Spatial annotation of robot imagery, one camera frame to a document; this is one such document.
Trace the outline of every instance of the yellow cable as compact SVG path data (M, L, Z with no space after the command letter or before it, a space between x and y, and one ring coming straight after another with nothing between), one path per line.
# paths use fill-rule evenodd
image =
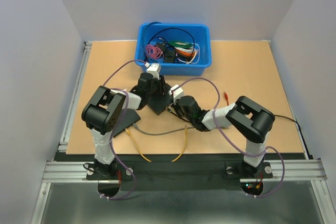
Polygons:
M187 125L184 126L184 135L185 135L185 139L184 139L184 147L183 147L183 150L182 152L179 154L179 156L177 156L176 159L172 160L172 162L175 162L177 161L181 156L182 154L184 153L186 147L187 147Z
M141 152L141 150L140 150L138 144L136 143L136 140L135 140L134 136L132 135L132 133L130 132L130 130L129 130L128 128L126 128L125 131L127 132L127 134L128 134L128 135L131 137L131 139L133 140L133 142L134 142L134 144L135 144L135 146L136 146L136 148L137 148L139 154L140 154L146 161L148 161L148 162L152 162L151 160L149 160L148 158L146 158L146 157L142 154L142 152ZM182 156L182 154L184 153L184 151L185 151L185 149L186 149L186 147L187 147L187 125L184 126L184 134L185 134L185 141L184 141L184 147L183 147L183 150L182 150L182 152L179 154L179 156L177 156L177 158L175 158L174 160L172 160L172 162L177 161L177 160Z
M133 140L133 142L134 142L136 148L138 149L138 152L140 153L140 155L141 155L146 161L151 162L151 160L149 160L148 158L146 158L146 157L142 154L142 152L141 152L141 150L140 150L138 144L136 143L136 140L135 140L134 136L132 135L132 133L130 132L130 130L129 130L128 128L126 128L125 131L127 132L127 134L128 134L128 135L131 137L131 139Z

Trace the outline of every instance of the red wire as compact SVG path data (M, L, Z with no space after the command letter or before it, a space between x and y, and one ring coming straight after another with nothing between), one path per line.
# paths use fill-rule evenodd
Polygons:
M161 56L163 56L162 50L158 46L153 46L153 45L146 45L146 55L148 58L152 60L158 60L160 59Z
M260 183L259 183L259 185L258 185L258 186L260 186L260 185L261 185L261 183L263 182L263 181L262 181L262 179L263 179L263 177L262 177L262 173L261 173L261 180L260 180Z
M117 174L118 174L118 182L119 182L119 185L121 184L121 173L120 171L117 171Z
M225 98L226 100L226 104L229 106L229 97L227 96L227 93L224 91L223 93L223 97Z

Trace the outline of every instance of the green wire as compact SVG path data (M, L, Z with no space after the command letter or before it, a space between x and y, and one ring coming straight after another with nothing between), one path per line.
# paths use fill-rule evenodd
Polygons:
M180 47L183 49L189 49L193 45L192 43L182 42L178 40L169 41L168 44L171 45L172 47Z

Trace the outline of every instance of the white cable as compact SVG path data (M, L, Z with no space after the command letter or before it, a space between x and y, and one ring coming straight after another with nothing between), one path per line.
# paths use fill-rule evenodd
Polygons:
M200 53L201 53L201 50L200 50L198 44L195 44L195 45L198 47L198 50L195 50L195 51L196 51L196 54L195 54L194 57L191 59L191 61L183 61L183 60L180 60L179 58L177 58L178 61L179 61L179 62L186 63L186 64L197 64L197 63L199 62L199 60L200 60L200 57L201 57L201 54L200 54ZM192 61L196 58L197 55L198 55L198 60L197 60L197 62L192 62Z

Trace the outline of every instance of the gray floor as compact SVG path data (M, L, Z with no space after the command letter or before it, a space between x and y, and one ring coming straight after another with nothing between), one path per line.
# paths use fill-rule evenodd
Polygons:
M265 189L275 184L268 183ZM130 199L100 199L96 184L54 184L42 223L189 224L323 223L310 182L285 182L263 199L243 192L134 192Z

